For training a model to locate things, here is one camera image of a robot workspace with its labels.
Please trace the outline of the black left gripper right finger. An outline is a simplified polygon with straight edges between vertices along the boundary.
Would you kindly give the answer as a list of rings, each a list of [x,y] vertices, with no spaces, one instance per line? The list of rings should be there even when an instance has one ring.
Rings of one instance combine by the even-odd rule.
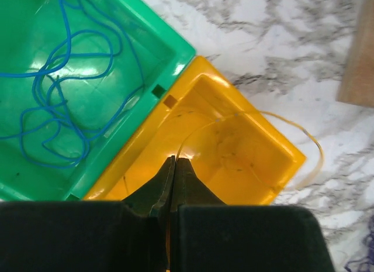
[[[333,271],[315,216],[299,206],[229,206],[175,165],[172,271]]]

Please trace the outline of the yellow plastic bin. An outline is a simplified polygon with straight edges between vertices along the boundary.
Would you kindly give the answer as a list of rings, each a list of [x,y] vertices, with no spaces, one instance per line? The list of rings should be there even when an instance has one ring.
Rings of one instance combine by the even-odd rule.
[[[85,199],[120,200],[171,156],[230,205],[270,204],[306,156],[204,57],[196,57],[106,167]]]

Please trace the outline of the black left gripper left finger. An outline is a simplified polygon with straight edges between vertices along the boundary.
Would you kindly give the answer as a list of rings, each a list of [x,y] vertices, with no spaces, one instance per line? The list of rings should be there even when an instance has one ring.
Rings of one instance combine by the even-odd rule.
[[[165,271],[175,157],[121,201],[1,203],[2,271]]]

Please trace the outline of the green plastic bin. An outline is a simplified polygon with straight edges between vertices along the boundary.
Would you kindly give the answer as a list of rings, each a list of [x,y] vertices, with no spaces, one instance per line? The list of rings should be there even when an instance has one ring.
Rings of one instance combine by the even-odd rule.
[[[195,54],[142,0],[1,0],[1,200],[86,196]]]

